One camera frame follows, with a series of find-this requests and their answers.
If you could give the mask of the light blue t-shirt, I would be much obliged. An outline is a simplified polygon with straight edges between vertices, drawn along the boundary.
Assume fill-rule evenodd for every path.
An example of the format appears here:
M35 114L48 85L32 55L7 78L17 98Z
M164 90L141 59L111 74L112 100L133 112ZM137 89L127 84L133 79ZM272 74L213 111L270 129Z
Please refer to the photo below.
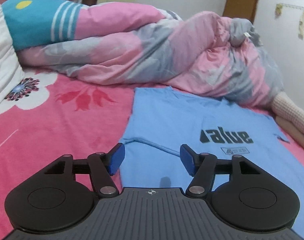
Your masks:
M300 211L293 230L304 238L304 166L271 116L170 87L137 88L121 142L124 187L187 189L192 178L180 160L183 144L219 159L244 155L296 192Z

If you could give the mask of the wall hook rack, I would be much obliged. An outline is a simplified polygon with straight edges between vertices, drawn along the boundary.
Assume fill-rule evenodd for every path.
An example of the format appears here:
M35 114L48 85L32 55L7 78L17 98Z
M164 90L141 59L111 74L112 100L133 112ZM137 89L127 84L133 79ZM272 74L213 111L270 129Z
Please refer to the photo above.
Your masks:
M298 31L298 38L304 39L304 7L294 4L277 3L275 6L275 19L284 16L284 22L288 21Z

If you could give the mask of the beige folded cloth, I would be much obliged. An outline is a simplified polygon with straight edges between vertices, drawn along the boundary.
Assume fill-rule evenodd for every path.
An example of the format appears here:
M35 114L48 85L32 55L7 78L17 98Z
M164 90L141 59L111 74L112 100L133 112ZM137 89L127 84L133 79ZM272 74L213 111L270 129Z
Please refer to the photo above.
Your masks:
M275 122L288 133L293 140L304 149L304 134L301 133L290 121L281 118L280 116L275 117Z

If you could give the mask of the cream pink knitted folded cloth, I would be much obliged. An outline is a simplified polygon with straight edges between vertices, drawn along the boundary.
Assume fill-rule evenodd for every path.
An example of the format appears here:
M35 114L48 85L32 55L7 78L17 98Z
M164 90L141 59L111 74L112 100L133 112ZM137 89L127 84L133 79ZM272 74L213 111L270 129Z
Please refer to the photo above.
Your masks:
M304 110L298 107L285 92L279 92L274 97L271 107L276 115L290 121L304 134Z

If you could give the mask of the teal striped pillow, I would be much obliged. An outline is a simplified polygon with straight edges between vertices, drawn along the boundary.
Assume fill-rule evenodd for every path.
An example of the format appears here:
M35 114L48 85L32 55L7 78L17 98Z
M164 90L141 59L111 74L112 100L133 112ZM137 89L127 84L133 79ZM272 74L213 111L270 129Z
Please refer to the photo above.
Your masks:
M67 0L7 0L1 5L16 51L73 40L82 5Z

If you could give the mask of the white quilted pillow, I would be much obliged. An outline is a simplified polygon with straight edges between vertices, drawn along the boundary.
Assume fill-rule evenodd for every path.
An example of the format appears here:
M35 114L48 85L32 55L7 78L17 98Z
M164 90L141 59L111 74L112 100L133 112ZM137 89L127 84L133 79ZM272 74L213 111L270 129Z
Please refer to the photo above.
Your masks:
M23 80L24 76L0 6L0 103Z

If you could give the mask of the brown wooden door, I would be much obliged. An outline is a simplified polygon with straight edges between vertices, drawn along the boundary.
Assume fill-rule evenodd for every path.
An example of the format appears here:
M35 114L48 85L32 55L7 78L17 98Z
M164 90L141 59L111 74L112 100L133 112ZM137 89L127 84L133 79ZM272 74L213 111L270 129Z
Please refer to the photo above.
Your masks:
M254 23L259 0L226 0L223 16L245 18Z

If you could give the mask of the pink grey floral duvet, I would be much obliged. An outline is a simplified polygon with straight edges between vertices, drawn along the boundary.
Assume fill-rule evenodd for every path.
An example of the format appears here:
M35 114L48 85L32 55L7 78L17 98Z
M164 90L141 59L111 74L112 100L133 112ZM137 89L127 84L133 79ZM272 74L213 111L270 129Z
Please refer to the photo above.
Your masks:
M279 68L252 23L211 11L183 21L151 5L84 6L73 40L16 53L25 67L83 82L159 83L251 107L270 105L283 90Z

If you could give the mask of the pink floral fleece blanket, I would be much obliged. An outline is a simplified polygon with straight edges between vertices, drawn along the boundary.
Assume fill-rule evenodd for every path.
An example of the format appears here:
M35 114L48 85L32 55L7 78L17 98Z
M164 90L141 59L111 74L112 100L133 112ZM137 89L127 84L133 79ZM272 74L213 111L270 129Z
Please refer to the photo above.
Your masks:
M9 191L63 154L82 159L121 142L140 88L90 85L45 70L25 74L0 104L0 239L12 231L4 209ZM304 150L281 131L304 166Z

